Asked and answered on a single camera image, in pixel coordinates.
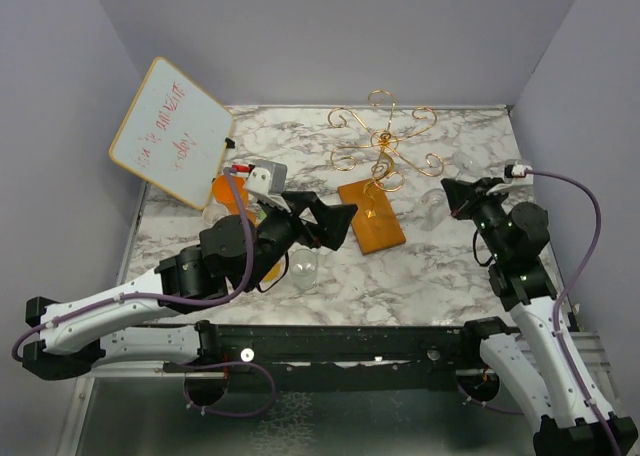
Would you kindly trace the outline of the clear patterned stemmed glass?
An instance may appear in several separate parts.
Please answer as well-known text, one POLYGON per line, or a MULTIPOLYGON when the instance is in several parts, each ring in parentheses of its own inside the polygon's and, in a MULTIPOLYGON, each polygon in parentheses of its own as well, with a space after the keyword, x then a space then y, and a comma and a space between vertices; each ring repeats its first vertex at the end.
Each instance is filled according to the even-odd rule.
POLYGON ((315 252, 302 248, 290 256, 290 277, 292 283, 300 290, 306 291, 316 284, 318 258, 315 252))

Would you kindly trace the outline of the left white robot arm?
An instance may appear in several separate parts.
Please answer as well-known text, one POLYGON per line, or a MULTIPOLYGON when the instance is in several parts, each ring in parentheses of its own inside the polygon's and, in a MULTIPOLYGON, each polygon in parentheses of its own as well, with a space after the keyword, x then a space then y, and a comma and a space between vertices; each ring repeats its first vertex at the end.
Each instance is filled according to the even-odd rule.
POLYGON ((144 358, 192 363, 206 371, 220 361, 221 347, 193 330, 186 336, 157 336, 142 350, 128 341, 131 327, 225 305, 258 289, 294 244, 338 250, 346 239, 354 204, 325 204, 311 191, 286 191, 285 208, 261 205, 254 224, 245 213, 227 215, 199 234, 199 242, 166 258, 138 278, 67 303, 44 297, 28 300, 29 331, 11 350, 14 360, 39 378, 76 378, 116 361, 144 358))

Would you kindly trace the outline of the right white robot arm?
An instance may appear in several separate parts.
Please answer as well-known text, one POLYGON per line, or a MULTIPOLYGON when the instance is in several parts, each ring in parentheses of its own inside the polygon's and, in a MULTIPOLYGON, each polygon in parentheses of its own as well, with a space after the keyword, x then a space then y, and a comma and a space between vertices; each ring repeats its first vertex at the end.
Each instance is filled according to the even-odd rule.
POLYGON ((591 377, 540 259, 550 240, 547 211, 531 202, 504 210, 513 179, 444 178, 441 184, 452 217, 472 221, 490 251, 492 290, 530 351, 524 356, 504 322, 491 318, 465 324, 461 359, 497 374, 529 422, 536 454, 629 454, 638 429, 616 414, 591 377))

